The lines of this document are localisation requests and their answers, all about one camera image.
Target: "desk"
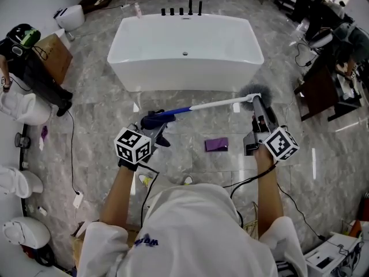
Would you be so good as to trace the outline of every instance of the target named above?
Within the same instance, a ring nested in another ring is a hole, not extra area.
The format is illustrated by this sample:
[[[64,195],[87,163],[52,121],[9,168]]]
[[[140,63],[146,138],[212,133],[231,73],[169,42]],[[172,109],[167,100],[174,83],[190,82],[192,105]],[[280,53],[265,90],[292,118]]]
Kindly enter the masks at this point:
[[[361,107],[361,96],[355,90],[353,98],[344,97],[345,93],[335,70],[331,72],[327,65],[311,68],[314,71],[312,73],[309,71],[307,73],[308,77],[304,78],[304,83],[294,90],[295,95],[302,92],[309,110],[307,114],[301,116],[301,121],[305,121],[332,106],[335,114],[329,116],[328,121],[337,119]]]

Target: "white freestanding bathtub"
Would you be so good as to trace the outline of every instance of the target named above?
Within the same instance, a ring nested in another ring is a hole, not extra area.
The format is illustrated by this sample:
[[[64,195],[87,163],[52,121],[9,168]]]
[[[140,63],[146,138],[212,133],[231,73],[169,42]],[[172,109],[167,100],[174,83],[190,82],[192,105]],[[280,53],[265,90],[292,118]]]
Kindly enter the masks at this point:
[[[153,14],[122,20],[108,62],[128,91],[238,91],[264,57],[242,18]]]

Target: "white box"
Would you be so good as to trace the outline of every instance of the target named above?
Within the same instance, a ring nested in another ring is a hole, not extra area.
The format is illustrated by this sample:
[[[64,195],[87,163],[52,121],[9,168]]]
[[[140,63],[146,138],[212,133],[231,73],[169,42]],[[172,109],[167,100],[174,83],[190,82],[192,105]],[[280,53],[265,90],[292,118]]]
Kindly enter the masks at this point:
[[[151,138],[128,128],[122,128],[114,140],[116,155],[136,164],[151,154]]]
[[[55,19],[62,29],[70,32],[82,26],[85,22],[85,15],[81,5],[74,5],[63,9]]]
[[[278,127],[263,142],[278,161],[286,161],[300,148],[292,135]]]

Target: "marble floor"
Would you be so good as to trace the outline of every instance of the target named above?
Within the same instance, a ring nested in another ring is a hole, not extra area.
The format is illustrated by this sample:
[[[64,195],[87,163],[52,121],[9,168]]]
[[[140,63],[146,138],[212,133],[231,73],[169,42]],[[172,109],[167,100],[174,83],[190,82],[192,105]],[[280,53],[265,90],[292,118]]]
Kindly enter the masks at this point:
[[[194,0],[194,12],[197,1]],[[159,13],[161,8],[187,9],[188,5],[188,0],[137,2],[143,14]],[[122,1],[113,1],[110,6],[118,3]],[[360,196],[369,186],[368,110],[356,110],[329,123],[329,112],[300,121],[292,91],[296,79],[304,72],[296,65],[295,56],[296,42],[302,37],[306,24],[288,21],[272,0],[266,0],[263,5],[258,0],[203,0],[202,11],[249,20],[265,58],[254,82],[272,90],[272,107],[279,123],[288,126],[300,145],[297,154],[278,164],[279,184],[296,200],[317,233],[340,231],[342,220],[354,218]],[[30,170],[43,181],[44,192],[33,194],[26,205],[30,216],[49,228],[57,262],[65,268],[74,265],[70,234],[78,222],[99,217],[118,171],[113,139],[120,129],[139,121],[148,110],[191,106],[234,96],[214,91],[125,91],[107,63],[107,54],[121,19],[133,15],[133,7],[99,10],[86,15],[85,24],[73,32],[76,37],[70,50],[73,60],[63,84],[74,93],[70,110],[76,125],[73,148],[72,120],[68,114],[57,118],[55,108],[46,124],[49,134],[43,151],[38,147],[42,127],[33,126],[29,131],[33,146],[26,160]],[[303,63],[312,57],[309,51],[303,50],[298,61]],[[134,104],[139,112],[134,111]],[[171,147],[159,148],[149,165],[172,182],[191,174],[195,182],[230,185],[256,173],[254,158],[245,157],[242,148],[242,139],[250,130],[251,113],[235,113],[231,106],[182,114],[165,131]],[[204,151],[204,140],[216,137],[228,137],[228,152]],[[74,185],[84,194],[84,201],[77,210],[72,204],[75,194],[71,188],[71,153]],[[136,178],[131,190],[129,223],[140,223],[145,194],[146,190]],[[319,241],[293,202],[283,194],[282,199],[285,214],[295,223],[303,250],[311,249]],[[234,203],[245,222],[254,219],[252,201],[256,200],[256,181],[235,193]],[[47,216],[38,213],[37,206],[42,206]]]

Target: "glove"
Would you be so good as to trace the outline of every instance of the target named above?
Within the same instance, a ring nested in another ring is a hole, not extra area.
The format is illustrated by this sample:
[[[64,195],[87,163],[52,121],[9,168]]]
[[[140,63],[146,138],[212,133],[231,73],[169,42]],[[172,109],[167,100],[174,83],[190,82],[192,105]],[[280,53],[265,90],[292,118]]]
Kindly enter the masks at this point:
[[[138,163],[137,164],[133,164],[133,163],[130,163],[128,162],[127,160],[124,160],[122,158],[120,158],[119,162],[118,162],[118,166],[125,166],[127,167],[129,170],[131,171],[136,171],[137,170],[137,167],[138,167]]]

